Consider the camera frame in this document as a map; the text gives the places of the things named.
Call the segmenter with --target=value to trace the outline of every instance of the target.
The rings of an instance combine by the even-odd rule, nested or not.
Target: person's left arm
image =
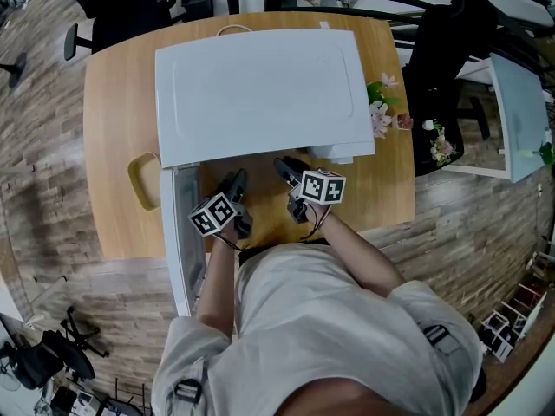
[[[237,242],[233,221],[222,231],[222,236],[232,244]],[[234,264],[235,250],[216,239],[206,269],[205,284],[200,292],[196,316],[199,322],[221,331],[230,339],[233,334],[235,308]]]

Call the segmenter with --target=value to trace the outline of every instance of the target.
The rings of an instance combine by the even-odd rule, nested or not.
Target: white cube
[[[346,180],[344,176],[327,170],[305,171],[299,196],[320,205],[340,204]]]
[[[189,214],[189,220],[204,237],[222,231],[235,216],[235,208],[221,192],[199,204]]]

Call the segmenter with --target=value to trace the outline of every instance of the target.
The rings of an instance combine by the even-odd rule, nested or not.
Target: yellow tray
[[[144,153],[127,167],[129,180],[140,205],[147,211],[160,207],[160,156]]]

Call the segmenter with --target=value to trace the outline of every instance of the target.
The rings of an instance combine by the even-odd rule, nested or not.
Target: wood plank flooring
[[[95,232],[83,161],[82,94],[89,52],[63,60],[71,23],[87,37],[91,22],[73,0],[33,0],[0,30],[0,62],[24,51],[24,79],[9,91],[0,75],[0,166],[35,164],[34,174],[0,179],[0,233],[10,234],[29,299],[59,276],[68,283],[41,306],[37,330],[60,329],[65,309],[101,328],[90,355],[93,387],[111,392],[114,378],[136,391],[150,387],[175,316],[165,259],[104,262]],[[543,186],[538,198],[537,184]],[[365,233],[409,278],[430,283],[466,316],[480,319],[519,281],[538,233],[553,214],[553,181],[543,169],[506,180],[436,172],[416,180],[411,224]],[[38,332],[19,328],[31,340]]]

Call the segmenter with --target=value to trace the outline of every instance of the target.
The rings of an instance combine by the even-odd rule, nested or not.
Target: person's right arm
[[[322,217],[325,208],[323,205],[309,203],[306,217],[314,224],[317,218]],[[401,273],[387,257],[335,214],[328,215],[320,226],[320,231],[349,273],[364,289],[387,297],[393,289],[405,283]]]

